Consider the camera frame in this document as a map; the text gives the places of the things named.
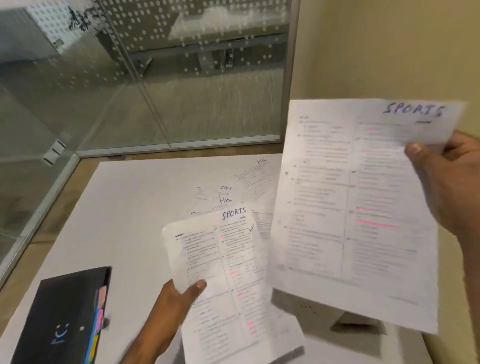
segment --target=table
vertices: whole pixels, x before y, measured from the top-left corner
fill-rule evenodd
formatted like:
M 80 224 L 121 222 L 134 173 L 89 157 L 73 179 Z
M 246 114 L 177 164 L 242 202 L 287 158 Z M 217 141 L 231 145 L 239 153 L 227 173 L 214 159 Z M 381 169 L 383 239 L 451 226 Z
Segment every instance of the table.
M 118 363 L 146 319 L 163 284 L 171 278 L 163 226 L 190 212 L 195 187 L 252 168 L 262 157 L 280 169 L 281 154 L 102 162 L 0 339 L 0 364 L 7 364 L 42 279 L 112 266 L 97 363 Z M 386 335 L 333 334 L 336 309 L 315 306 L 299 321 L 317 320 L 307 335 L 305 356 L 292 363 L 431 364 L 421 334 L 385 324 Z M 178 333 L 158 363 L 182 363 Z

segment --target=pink highlighted line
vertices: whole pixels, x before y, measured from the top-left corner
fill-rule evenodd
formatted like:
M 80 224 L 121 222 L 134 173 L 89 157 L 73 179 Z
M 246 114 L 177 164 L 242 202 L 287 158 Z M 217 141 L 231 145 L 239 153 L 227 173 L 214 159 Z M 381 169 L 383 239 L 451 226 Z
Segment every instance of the pink highlighted line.
M 357 220 L 358 223 L 360 224 L 369 224 L 369 225 L 376 225 L 376 226 L 383 226 L 384 228 L 390 228 L 390 229 L 399 229 L 399 226 L 393 226 L 393 225 L 387 225 L 387 224 L 380 224 L 378 222 L 371 222 L 371 221 L 363 221 L 363 220 Z

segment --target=stack of papers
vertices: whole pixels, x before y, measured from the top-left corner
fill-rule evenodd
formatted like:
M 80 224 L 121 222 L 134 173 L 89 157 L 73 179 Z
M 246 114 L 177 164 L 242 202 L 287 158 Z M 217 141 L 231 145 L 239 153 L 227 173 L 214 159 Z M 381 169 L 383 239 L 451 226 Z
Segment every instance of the stack of papers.
M 462 107 L 294 100 L 280 171 L 263 156 L 197 186 L 187 220 L 163 229 L 177 289 L 207 281 L 181 328 L 186 363 L 267 364 L 302 346 L 272 287 L 436 332 L 437 225 L 403 151 L 442 147 Z

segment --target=yellow wall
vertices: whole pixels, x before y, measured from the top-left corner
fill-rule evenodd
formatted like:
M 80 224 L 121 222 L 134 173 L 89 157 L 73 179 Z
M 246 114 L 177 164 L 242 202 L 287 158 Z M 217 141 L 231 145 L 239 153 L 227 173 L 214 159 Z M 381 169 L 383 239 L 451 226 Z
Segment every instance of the yellow wall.
M 465 100 L 460 129 L 480 135 L 479 0 L 301 0 L 291 98 Z M 435 363 L 475 363 L 462 254 L 439 239 Z

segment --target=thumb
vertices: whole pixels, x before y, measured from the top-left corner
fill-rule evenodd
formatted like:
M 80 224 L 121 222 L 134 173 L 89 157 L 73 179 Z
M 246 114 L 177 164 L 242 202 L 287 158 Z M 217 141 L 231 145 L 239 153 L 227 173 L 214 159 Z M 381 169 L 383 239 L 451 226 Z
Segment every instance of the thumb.
M 412 162 L 413 168 L 421 177 L 431 177 L 437 170 L 448 163 L 438 153 L 423 145 L 422 143 L 409 143 L 405 147 L 405 154 Z
M 206 286 L 207 282 L 202 279 L 187 288 L 187 290 L 180 295 L 183 306 L 188 309 L 193 301 L 204 291 Z

